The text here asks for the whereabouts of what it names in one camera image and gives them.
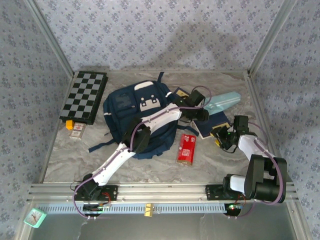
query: small card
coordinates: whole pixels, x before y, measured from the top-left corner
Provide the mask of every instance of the small card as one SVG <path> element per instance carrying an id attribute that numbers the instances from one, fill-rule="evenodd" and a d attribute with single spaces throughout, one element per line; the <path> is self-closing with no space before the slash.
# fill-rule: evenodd
<path id="1" fill-rule="evenodd" d="M 86 124 L 76 122 L 73 126 L 73 130 L 70 134 L 70 138 L 72 139 L 81 139 L 82 134 L 85 131 Z"/>

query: navy blue backpack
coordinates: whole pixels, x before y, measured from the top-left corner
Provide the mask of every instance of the navy blue backpack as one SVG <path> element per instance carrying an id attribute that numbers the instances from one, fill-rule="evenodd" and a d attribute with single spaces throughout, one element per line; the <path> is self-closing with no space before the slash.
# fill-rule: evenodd
<path id="1" fill-rule="evenodd" d="M 91 147 L 89 152 L 112 143 L 119 144 L 129 124 L 135 117 L 143 118 L 165 108 L 174 99 L 161 78 L 161 72 L 157 81 L 142 81 L 130 86 L 115 90 L 110 93 L 103 103 L 103 114 L 113 139 Z M 177 129 L 188 129 L 197 136 L 199 133 L 190 126 L 180 126 L 178 121 L 172 121 L 156 130 L 149 140 L 147 148 L 133 156 L 136 159 L 151 159 L 154 155 L 160 156 L 173 145 Z"/>

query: aluminum rail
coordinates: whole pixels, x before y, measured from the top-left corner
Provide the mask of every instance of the aluminum rail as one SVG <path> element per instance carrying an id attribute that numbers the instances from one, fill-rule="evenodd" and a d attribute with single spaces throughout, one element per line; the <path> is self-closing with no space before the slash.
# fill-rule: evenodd
<path id="1" fill-rule="evenodd" d="M 60 204 L 72 201 L 72 183 L 41 183 L 30 188 L 27 202 Z M 206 185 L 221 183 L 119 183 L 117 200 L 112 204 L 185 204 L 185 203 L 233 203 L 234 200 L 207 200 Z M 286 184 L 285 201 L 297 201 L 293 182 Z"/>

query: clock face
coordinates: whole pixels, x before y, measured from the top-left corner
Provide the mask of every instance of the clock face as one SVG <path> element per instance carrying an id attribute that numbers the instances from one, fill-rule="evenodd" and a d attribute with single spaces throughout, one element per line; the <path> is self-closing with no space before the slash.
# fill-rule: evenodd
<path id="1" fill-rule="evenodd" d="M 29 224 L 31 224 L 31 225 L 36 225 L 42 215 L 43 215 L 42 212 L 39 212 L 39 211 L 33 209 L 33 210 L 29 213 L 26 221 L 27 221 Z"/>

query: red juice box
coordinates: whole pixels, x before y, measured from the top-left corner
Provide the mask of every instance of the red juice box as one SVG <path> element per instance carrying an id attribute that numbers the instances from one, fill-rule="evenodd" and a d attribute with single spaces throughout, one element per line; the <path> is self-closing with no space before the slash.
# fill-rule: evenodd
<path id="1" fill-rule="evenodd" d="M 195 147 L 196 136 L 182 134 L 176 162 L 191 166 L 194 161 Z"/>

